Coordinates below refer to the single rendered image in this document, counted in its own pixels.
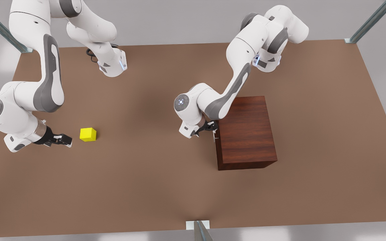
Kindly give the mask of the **yellow cube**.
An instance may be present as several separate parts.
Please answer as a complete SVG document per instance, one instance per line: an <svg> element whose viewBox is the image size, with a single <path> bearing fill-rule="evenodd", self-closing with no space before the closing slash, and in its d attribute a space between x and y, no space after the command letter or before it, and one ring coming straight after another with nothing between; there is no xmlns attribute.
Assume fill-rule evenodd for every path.
<svg viewBox="0 0 386 241"><path fill-rule="evenodd" d="M81 128L79 138L84 142L91 142L97 139L97 131L94 128Z"/></svg>

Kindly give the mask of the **silver frame post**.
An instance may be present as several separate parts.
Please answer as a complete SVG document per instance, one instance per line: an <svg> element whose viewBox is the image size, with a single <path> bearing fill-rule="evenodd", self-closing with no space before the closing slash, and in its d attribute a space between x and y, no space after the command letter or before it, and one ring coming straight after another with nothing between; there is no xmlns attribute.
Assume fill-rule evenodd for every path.
<svg viewBox="0 0 386 241"><path fill-rule="evenodd" d="M210 221L186 221L186 230L194 231L194 241L213 241L209 229Z"/></svg>
<svg viewBox="0 0 386 241"><path fill-rule="evenodd" d="M32 53L33 49L28 48L25 45L21 44L19 41L17 41L8 28L6 28L1 22L0 22L0 35L4 37L9 43L11 43L17 50L20 51L20 53Z"/></svg>
<svg viewBox="0 0 386 241"><path fill-rule="evenodd" d="M345 38L344 42L348 44L357 43L363 36L369 32L372 27L386 14L386 0L380 7L366 20L365 23L350 37Z"/></svg>

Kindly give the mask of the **dark wooden cabinet box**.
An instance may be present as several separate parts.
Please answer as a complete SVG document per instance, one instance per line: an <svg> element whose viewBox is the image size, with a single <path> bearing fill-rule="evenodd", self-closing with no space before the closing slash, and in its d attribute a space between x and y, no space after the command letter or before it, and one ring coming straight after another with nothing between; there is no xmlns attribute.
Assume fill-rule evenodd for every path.
<svg viewBox="0 0 386 241"><path fill-rule="evenodd" d="M264 96L237 97L215 133L219 170L265 168L277 162Z"/></svg>

